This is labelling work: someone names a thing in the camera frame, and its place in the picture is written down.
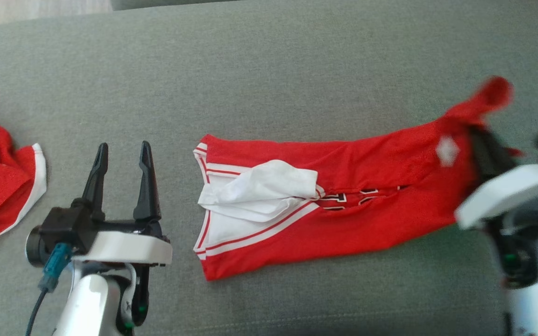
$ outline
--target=gray couch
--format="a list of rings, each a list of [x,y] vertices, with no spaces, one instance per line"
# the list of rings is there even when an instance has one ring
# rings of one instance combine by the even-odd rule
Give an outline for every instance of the gray couch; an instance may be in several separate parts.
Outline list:
[[[212,283],[192,252],[203,220],[192,149],[204,134],[375,136],[435,119],[490,75],[516,89],[493,129],[536,159],[538,1],[242,0],[0,26],[0,124],[20,146],[41,143],[49,179],[0,238],[0,335],[23,333],[38,296],[30,229],[81,194],[103,141],[104,208],[130,217],[149,140],[175,261],[151,274],[139,335],[500,336],[499,278],[476,232],[451,226]],[[35,335],[51,334],[68,282],[45,298]]]
[[[178,6],[188,4],[203,4],[206,2],[222,2],[232,0],[109,0],[114,11],[126,9],[147,8],[157,6]]]

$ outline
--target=white trim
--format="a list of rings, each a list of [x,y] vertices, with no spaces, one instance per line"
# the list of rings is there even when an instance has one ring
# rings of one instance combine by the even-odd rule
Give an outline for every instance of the white trim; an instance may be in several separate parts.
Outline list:
[[[333,195],[325,195],[320,198],[322,201],[336,201],[338,203],[346,203],[348,202],[348,197],[346,196],[346,193],[339,193],[339,194],[333,194]]]
[[[203,239],[203,232],[205,232],[205,226],[207,226],[207,221],[209,220],[209,216],[211,215],[211,211],[205,210],[205,220],[203,221],[203,228],[200,230],[200,233],[198,234],[198,238],[196,240],[196,244],[194,245],[194,251],[200,252],[205,250],[205,244],[201,244],[201,240]],[[209,236],[209,230],[207,230],[207,236],[205,238],[208,238]]]
[[[200,167],[200,172],[203,174],[203,181],[205,181],[205,184],[207,184],[207,171],[205,171],[205,167],[203,166],[203,163],[200,160],[203,160],[205,164],[207,164],[207,155],[203,152],[194,151],[194,158],[196,159],[196,162],[198,163],[198,166]]]
[[[315,185],[314,188],[315,188],[316,191],[318,191],[319,193],[318,193],[318,194],[315,194],[314,198],[311,198],[310,200],[312,200],[312,201],[316,201],[316,200],[320,200],[321,198],[325,197],[325,189],[323,189],[323,187],[321,187],[320,185]]]
[[[32,208],[36,201],[38,201],[45,191],[47,191],[47,165],[45,164],[45,156],[38,143],[32,145],[32,150],[35,152],[35,178],[34,183],[32,184],[32,189],[30,190],[30,195],[28,195],[26,203],[24,203],[24,206],[18,213],[15,222],[0,232],[0,236],[18,225],[26,213],[30,211],[30,208]]]
[[[365,201],[372,200],[373,198],[377,198],[377,196],[365,197],[361,199],[360,201],[358,201],[358,205],[363,204]]]
[[[233,178],[233,179],[240,176],[239,174],[210,172],[209,170],[207,170],[207,175],[209,175],[209,176],[220,176],[222,178]]]
[[[250,168],[248,167],[243,167],[243,166],[233,166],[231,164],[223,164],[223,163],[210,163],[210,162],[207,162],[207,169],[212,169],[212,170],[224,170],[225,172],[235,172],[235,173],[246,173],[247,171],[250,170]],[[211,175],[219,175],[219,174],[222,174],[222,173],[218,173],[218,172],[208,172],[209,174]]]
[[[258,242],[262,242],[263,240],[265,240],[267,238],[275,236],[276,234],[283,231],[288,226],[295,223],[297,220],[301,219],[302,217],[308,215],[309,213],[315,211],[318,208],[319,208],[319,206],[312,203],[312,202],[303,202],[301,204],[301,206],[297,207],[294,210],[294,211],[297,211],[296,213],[294,213],[290,218],[286,219],[285,221],[283,221],[279,225],[275,226],[274,228],[271,228],[271,230],[267,230],[267,231],[265,231],[265,232],[263,232],[261,234],[258,234],[256,236],[253,236],[253,237],[245,239],[245,240],[241,240],[239,242],[228,243],[226,245],[222,245],[222,246],[216,247],[214,249],[207,249],[206,254],[207,255],[218,255],[218,254],[221,254],[223,252],[239,249],[240,247],[245,247],[245,246],[252,245],[252,244],[255,244],[255,243],[258,243]]]
[[[284,220],[284,218],[292,215],[293,213],[296,213],[297,211],[299,211],[299,209],[303,208],[308,203],[311,203],[311,202],[309,200],[305,200],[304,198],[302,198],[300,200],[300,202],[298,204],[296,204],[293,208],[284,210],[284,212],[280,213],[277,217],[271,219],[270,221],[263,222],[263,223],[255,223],[256,224],[255,225],[256,226],[255,231],[250,231],[250,232],[246,232],[246,233],[240,233],[239,236],[230,236],[230,237],[227,237],[227,238],[223,238],[223,239],[220,239],[220,240],[213,240],[212,242],[210,242],[209,241],[209,231],[207,231],[207,236],[205,236],[205,238],[203,238],[203,240],[202,240],[203,244],[201,245],[200,248],[195,249],[195,252],[206,251],[209,247],[213,248],[214,246],[217,246],[217,245],[233,242],[234,240],[239,240],[239,239],[242,239],[242,238],[246,238],[248,236],[252,236],[254,234],[258,234],[258,232],[266,230],[267,228],[272,227],[273,225],[276,225],[277,223],[280,223],[281,221]],[[209,216],[211,217],[211,221],[209,221],[209,230],[211,229],[211,225],[213,225],[213,214],[214,214],[214,212],[209,210]],[[205,231],[205,223],[203,223],[203,227],[201,228],[201,232]]]

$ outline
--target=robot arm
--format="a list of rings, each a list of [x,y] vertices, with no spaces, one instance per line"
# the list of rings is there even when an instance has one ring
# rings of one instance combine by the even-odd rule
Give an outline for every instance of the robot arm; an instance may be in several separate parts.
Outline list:
[[[516,166],[486,131],[474,130],[482,185],[457,209],[464,230],[486,232],[508,298],[508,335],[538,336],[538,164]]]
[[[83,196],[70,208],[51,209],[43,224],[28,235],[26,257],[33,266],[43,267],[56,246],[71,247],[72,288],[54,336],[131,336],[134,327],[144,323],[149,270],[170,264],[172,248],[159,223],[155,169],[147,142],[142,143],[140,167],[133,220],[105,220],[101,206],[107,144],[102,143]],[[105,274],[110,270],[127,272],[129,278]]]

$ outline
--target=red basketball jersey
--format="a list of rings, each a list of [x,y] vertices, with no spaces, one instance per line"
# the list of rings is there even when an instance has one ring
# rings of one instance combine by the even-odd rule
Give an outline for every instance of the red basketball jersey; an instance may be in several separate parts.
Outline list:
[[[387,249],[454,223],[455,209],[476,187],[469,126],[485,127],[482,117],[506,106],[511,93],[510,83],[495,77],[435,121],[352,142],[205,136],[194,154],[211,192],[248,188],[253,194],[258,185],[250,184],[259,179],[249,175],[272,160],[286,162],[293,174],[317,173],[314,195],[253,194],[247,202],[209,206],[194,247],[207,280],[269,264]],[[273,193],[280,175],[257,176],[264,179],[260,193]],[[265,205],[271,211],[263,212]],[[256,212],[270,215],[251,220]]]

